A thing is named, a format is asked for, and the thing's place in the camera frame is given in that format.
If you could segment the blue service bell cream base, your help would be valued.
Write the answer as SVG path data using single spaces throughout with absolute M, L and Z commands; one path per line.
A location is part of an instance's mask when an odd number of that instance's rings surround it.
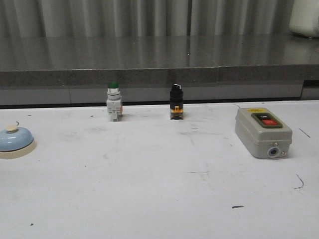
M 17 125 L 7 126 L 0 132 L 0 158 L 15 159 L 31 153 L 36 148 L 32 133 Z

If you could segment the green pilot light push button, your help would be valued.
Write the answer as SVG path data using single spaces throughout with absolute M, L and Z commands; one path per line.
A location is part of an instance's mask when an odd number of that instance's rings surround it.
M 107 111 L 112 116 L 113 121 L 118 121 L 123 112 L 122 95 L 119 89 L 119 83 L 110 82 L 107 89 Z

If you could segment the grey stone counter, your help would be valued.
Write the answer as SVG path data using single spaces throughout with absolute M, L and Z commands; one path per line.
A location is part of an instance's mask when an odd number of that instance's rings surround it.
M 316 100 L 319 41 L 291 34 L 30 37 L 0 40 L 0 104 L 102 105 Z

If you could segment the black selector switch yellow base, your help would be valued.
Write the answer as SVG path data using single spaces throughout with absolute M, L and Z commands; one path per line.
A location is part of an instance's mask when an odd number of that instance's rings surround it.
M 170 91 L 170 119 L 183 119 L 183 91 L 181 85 L 172 84 Z

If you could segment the grey on off switch box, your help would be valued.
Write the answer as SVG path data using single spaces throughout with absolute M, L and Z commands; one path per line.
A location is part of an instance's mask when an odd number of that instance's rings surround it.
M 292 130 L 267 108 L 239 108 L 235 132 L 256 158 L 285 157 Z

